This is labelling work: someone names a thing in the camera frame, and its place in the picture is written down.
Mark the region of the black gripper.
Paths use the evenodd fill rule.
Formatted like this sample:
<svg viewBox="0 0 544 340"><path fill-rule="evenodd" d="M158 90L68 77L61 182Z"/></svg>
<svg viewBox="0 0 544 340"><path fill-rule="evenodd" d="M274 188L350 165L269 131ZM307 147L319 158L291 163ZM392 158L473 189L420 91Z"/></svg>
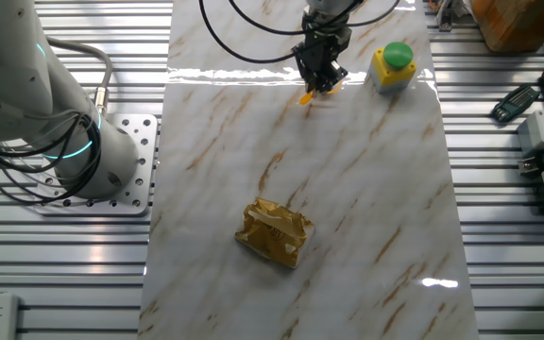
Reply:
<svg viewBox="0 0 544 340"><path fill-rule="evenodd" d="M306 13L302 17L301 27L310 30L304 40L293 47L298 69L306 86L306 92L317 89L317 66L324 66L321 71L320 93L330 93L343 80L348 71L336 59L349 46L352 30L347 27L349 15L341 16L332 23L333 17L322 13Z"/></svg>

